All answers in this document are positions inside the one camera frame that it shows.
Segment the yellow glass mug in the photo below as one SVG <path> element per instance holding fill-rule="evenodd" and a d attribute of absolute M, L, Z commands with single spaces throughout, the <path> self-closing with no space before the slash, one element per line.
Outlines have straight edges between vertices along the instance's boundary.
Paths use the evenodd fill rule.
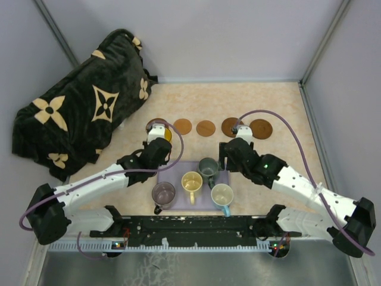
<path fill-rule="evenodd" d="M 172 140 L 172 132 L 169 128 L 164 128 L 164 139 L 168 142 L 171 142 Z"/>

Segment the dark brown coaster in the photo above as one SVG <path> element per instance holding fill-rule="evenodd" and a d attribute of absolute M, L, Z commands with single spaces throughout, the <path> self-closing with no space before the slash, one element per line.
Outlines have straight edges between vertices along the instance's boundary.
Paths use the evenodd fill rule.
<path fill-rule="evenodd" d="M 224 119 L 221 124 L 221 130 L 223 134 L 228 136 L 229 138 L 235 138 L 236 135 L 233 133 L 232 129 L 237 121 L 238 121 L 238 118 L 236 117 L 228 117 Z"/>
<path fill-rule="evenodd" d="M 146 124 L 146 132 L 149 133 L 149 131 L 152 129 L 153 125 L 154 124 L 162 124 L 164 125 L 165 127 L 168 126 L 168 123 L 166 120 L 162 119 L 162 118 L 154 118 L 154 119 L 151 119 L 147 124 Z"/>
<path fill-rule="evenodd" d="M 268 139 L 273 133 L 272 125 L 264 119 L 253 120 L 249 127 L 252 130 L 253 137 L 257 139 Z"/>

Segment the light brown coaster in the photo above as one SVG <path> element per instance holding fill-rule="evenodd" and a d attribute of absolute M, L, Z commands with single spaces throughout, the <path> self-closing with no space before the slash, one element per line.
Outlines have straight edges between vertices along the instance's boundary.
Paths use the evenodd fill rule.
<path fill-rule="evenodd" d="M 173 126 L 179 131 L 181 135 L 186 135 L 192 130 L 192 124 L 188 119 L 177 119 Z"/>
<path fill-rule="evenodd" d="M 202 120 L 197 124 L 196 131 L 200 136 L 208 137 L 215 133 L 216 126 L 212 121 Z"/>

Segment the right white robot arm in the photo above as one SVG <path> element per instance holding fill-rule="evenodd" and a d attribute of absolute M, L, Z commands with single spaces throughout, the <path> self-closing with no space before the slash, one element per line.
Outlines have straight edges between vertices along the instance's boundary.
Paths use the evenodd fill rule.
<path fill-rule="evenodd" d="M 297 232 L 332 242 L 341 252 L 355 258 L 374 253 L 367 244 L 376 227 L 374 204 L 341 196 L 298 173 L 284 160 L 258 155 L 249 127 L 240 125 L 235 138 L 219 144 L 222 169 L 239 172 L 256 185 L 284 193 L 304 203 L 312 212 L 275 205 L 266 218 L 267 231 L 278 236 Z"/>

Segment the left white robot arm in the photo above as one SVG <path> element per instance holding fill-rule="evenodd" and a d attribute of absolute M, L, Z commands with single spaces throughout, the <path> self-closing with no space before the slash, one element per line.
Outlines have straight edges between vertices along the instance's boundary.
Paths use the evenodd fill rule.
<path fill-rule="evenodd" d="M 118 189 L 143 183 L 165 165 L 172 149 L 165 138 L 164 123 L 154 123 L 143 148 L 117 160 L 105 170 L 80 181 L 52 188 L 41 185 L 35 192 L 26 218 L 39 244 L 48 245 L 78 233 L 93 238 L 116 237 L 124 220 L 114 206 L 83 210 L 82 205 Z"/>

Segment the grey ceramic mug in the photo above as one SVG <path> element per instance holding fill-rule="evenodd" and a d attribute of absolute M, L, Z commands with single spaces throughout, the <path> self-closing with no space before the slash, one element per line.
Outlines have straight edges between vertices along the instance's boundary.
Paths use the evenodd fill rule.
<path fill-rule="evenodd" d="M 201 175 L 203 183 L 207 184 L 210 189 L 213 189 L 216 185 L 216 180 L 220 176 L 219 162 L 213 158 L 203 158 L 198 163 L 197 171 Z"/>

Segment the purple glass mug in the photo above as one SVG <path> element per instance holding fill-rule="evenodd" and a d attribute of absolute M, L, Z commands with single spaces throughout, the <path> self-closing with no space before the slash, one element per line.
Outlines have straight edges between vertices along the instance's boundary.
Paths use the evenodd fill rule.
<path fill-rule="evenodd" d="M 160 182 L 153 187 L 151 195 L 155 203 L 154 214 L 159 215 L 171 207 L 176 197 L 176 190 L 171 183 Z"/>

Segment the cream yellow mug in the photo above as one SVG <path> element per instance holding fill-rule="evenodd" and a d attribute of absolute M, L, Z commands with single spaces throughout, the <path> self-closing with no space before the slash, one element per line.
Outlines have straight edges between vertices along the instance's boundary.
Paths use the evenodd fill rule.
<path fill-rule="evenodd" d="M 196 199 L 202 193 L 203 178 L 198 172 L 187 172 L 181 179 L 181 186 L 188 196 L 191 205 L 195 205 Z"/>

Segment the lavender plastic tray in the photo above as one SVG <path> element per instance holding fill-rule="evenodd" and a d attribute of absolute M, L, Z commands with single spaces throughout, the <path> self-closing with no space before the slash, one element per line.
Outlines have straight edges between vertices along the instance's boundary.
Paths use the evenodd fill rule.
<path fill-rule="evenodd" d="M 195 205 L 191 205 L 188 196 L 185 194 L 182 186 L 181 179 L 183 175 L 187 172 L 198 172 L 198 163 L 196 161 L 180 161 L 173 168 L 160 172 L 158 174 L 157 183 L 169 182 L 176 190 L 176 197 L 173 204 L 168 210 L 177 211 L 217 211 L 219 210 L 213 203 L 211 199 L 211 190 L 209 186 L 205 183 L 202 185 L 202 193 L 196 199 Z M 220 176 L 216 180 L 217 184 L 227 184 L 229 185 L 229 176 L 226 170 L 220 169 Z"/>

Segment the black floral plush blanket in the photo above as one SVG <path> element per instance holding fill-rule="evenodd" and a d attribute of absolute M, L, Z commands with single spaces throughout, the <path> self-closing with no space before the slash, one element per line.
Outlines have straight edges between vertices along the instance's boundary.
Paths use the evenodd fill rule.
<path fill-rule="evenodd" d="M 61 181 L 96 163 L 113 132 L 158 82 L 144 68 L 141 50 L 133 33 L 111 32 L 85 62 L 17 112 L 13 154 L 47 167 Z"/>

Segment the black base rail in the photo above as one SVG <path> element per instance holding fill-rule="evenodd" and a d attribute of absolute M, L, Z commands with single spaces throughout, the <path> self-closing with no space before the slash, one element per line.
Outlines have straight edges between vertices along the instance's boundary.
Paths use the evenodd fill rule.
<path fill-rule="evenodd" d="M 159 246 L 164 238 L 170 247 L 244 247 L 283 233 L 265 216 L 125 216 L 90 237 L 126 238 L 131 247 Z"/>

